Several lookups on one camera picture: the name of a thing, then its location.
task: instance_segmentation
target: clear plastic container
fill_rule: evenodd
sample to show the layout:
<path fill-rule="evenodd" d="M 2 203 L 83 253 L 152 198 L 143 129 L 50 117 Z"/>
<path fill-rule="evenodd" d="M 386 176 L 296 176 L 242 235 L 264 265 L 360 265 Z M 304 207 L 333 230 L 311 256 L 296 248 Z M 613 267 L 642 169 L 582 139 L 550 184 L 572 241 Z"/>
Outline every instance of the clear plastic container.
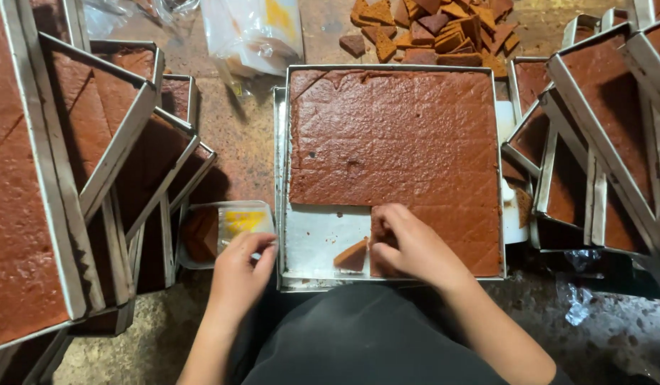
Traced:
<path fill-rule="evenodd" d="M 230 241 L 240 232 L 270 232 L 275 233 L 273 224 L 273 214 L 270 206 L 264 201 L 230 201 L 215 202 L 212 204 L 192 205 L 183 208 L 185 212 L 180 213 L 180 222 L 188 217 L 189 212 L 202 207 L 218 207 L 218 249 L 220 255 L 222 251 L 230 244 Z M 201 270 L 214 268 L 215 260 L 208 262 L 195 262 L 189 256 L 188 250 L 180 239 L 180 230 L 178 230 L 176 259 L 177 262 L 192 270 Z M 258 259 L 261 256 L 254 254 L 253 258 Z"/>

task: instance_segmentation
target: person's right hand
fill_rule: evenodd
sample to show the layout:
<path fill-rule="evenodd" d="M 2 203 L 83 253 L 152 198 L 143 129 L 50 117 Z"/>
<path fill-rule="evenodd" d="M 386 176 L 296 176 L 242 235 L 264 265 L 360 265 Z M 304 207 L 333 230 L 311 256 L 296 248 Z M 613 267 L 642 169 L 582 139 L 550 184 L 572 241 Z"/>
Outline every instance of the person's right hand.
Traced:
<path fill-rule="evenodd" d="M 467 267 L 437 233 L 402 204 L 378 206 L 373 214 L 394 232 L 399 250 L 386 243 L 376 243 L 371 252 L 384 258 L 399 271 L 444 292 L 453 291 L 471 279 L 474 280 Z"/>

